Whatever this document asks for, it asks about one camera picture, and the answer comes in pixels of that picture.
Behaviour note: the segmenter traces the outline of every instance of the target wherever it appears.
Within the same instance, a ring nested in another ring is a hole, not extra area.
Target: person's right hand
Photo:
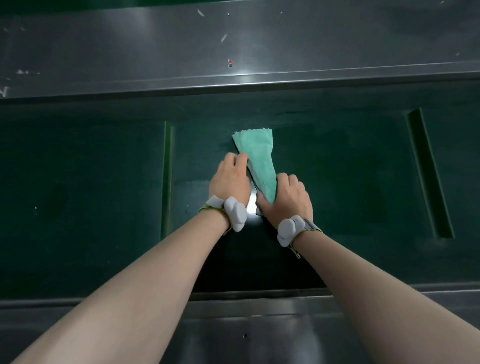
[[[279,173],[276,176],[276,199],[270,204],[264,195],[257,193],[257,205],[268,221],[278,229],[280,222],[286,218],[298,215],[313,221],[313,207],[305,190],[305,185],[299,182],[296,175],[287,176],[286,173]]]

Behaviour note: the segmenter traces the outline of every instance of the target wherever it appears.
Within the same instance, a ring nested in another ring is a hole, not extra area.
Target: forearm
[[[480,331],[320,232],[294,243],[378,363],[473,363]]]
[[[105,283],[16,363],[158,363],[228,220],[202,211]]]

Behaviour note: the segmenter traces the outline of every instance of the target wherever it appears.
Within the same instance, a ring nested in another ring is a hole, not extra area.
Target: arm
[[[234,196],[246,205],[247,159],[228,154],[210,195]],[[85,299],[14,363],[158,363],[202,265],[228,226],[222,212],[200,212]]]
[[[257,203],[269,221],[294,215],[313,220],[303,183],[284,173],[277,198]],[[294,248],[340,303],[377,363],[478,363],[480,331],[319,231],[296,237]]]

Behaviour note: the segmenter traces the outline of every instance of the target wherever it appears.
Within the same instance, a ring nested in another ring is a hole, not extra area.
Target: white wrist device
[[[236,232],[239,232],[245,226],[245,222],[247,221],[247,208],[244,204],[238,202],[236,198],[229,197],[226,200],[222,200],[217,196],[212,196],[200,211],[209,207],[225,211],[230,220],[232,229]]]
[[[308,220],[307,218],[301,218],[300,216],[295,215],[291,218],[286,218],[285,220],[280,222],[280,225],[278,226],[277,239],[281,246],[287,248],[291,247],[292,241],[301,232],[314,230],[323,232],[312,221]]]

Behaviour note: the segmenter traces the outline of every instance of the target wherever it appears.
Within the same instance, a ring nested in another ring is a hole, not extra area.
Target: metal surface
[[[480,290],[425,295],[480,328]],[[72,305],[0,310],[0,364]],[[162,363],[371,363],[332,296],[189,302]]]
[[[4,82],[18,98],[476,77],[479,19],[471,0],[232,1],[20,17]]]

